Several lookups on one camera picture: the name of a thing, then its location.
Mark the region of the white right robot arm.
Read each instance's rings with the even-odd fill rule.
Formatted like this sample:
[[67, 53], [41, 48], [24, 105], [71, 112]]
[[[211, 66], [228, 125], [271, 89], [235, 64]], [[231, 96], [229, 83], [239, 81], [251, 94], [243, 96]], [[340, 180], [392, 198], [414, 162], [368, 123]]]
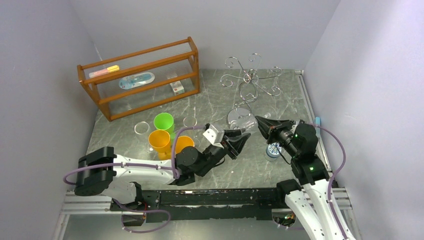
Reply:
[[274, 120], [256, 116], [267, 144], [277, 143], [291, 157], [294, 179], [276, 185], [275, 202], [289, 207], [312, 240], [353, 240], [332, 190], [329, 174], [316, 154], [316, 126], [303, 120]]

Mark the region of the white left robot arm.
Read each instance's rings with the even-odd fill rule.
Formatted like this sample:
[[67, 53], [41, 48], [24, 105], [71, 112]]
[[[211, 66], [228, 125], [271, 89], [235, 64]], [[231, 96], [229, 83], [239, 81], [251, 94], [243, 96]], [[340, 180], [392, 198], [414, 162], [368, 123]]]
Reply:
[[202, 127], [209, 146], [203, 151], [185, 146], [170, 158], [160, 161], [143, 160], [115, 154], [113, 147], [103, 147], [81, 157], [74, 170], [77, 196], [108, 196], [130, 210], [142, 206], [142, 182], [161, 185], [185, 186], [195, 177], [204, 177], [221, 165], [226, 156], [235, 160], [251, 133], [245, 129], [225, 130], [212, 125]]

